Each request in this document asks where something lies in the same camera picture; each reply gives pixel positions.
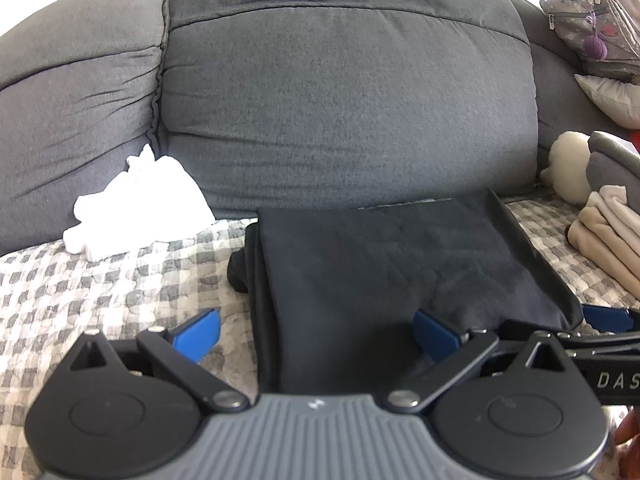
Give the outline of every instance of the beige clothing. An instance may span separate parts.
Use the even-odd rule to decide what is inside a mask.
[[[640,280],[640,256],[629,247],[629,244],[618,236],[607,222],[607,219],[602,216],[602,213],[595,207],[587,206],[580,211],[578,218],[585,227],[602,240],[626,268]]]
[[[571,224],[566,237],[582,256],[590,259],[640,300],[640,280],[579,219]]]
[[[613,213],[640,236],[640,215],[626,204],[626,187],[602,186],[600,196]]]
[[[593,191],[589,195],[587,206],[598,208],[604,218],[607,219],[607,222],[609,222],[609,225],[618,233],[618,236],[629,244],[629,247],[631,247],[636,254],[640,254],[640,236],[638,236],[631,227],[626,225],[620,218],[618,218],[618,216],[615,215],[597,191]]]

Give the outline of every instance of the backpack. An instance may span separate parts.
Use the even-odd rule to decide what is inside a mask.
[[[640,81],[640,0],[540,0],[590,75]]]

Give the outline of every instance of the circular cover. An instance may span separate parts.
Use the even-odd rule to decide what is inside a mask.
[[[459,462],[508,478],[567,478],[599,456],[607,425],[593,393],[547,370],[480,378],[447,392],[433,423]]]
[[[169,462],[191,441],[200,412],[177,386],[127,373],[110,384],[88,376],[49,390],[30,409],[25,434],[46,470],[72,478],[130,478]]]

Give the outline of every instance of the black garment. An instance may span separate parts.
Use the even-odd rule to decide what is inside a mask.
[[[263,209],[236,253],[264,392],[392,388],[429,364],[419,308],[462,330],[506,319],[571,330],[578,299],[492,192],[365,210]]]

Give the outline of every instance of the gray plastic base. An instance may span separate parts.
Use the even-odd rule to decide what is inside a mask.
[[[138,480],[484,478],[446,455],[420,418],[385,412],[371,396],[264,395],[246,412],[211,417],[180,458]]]

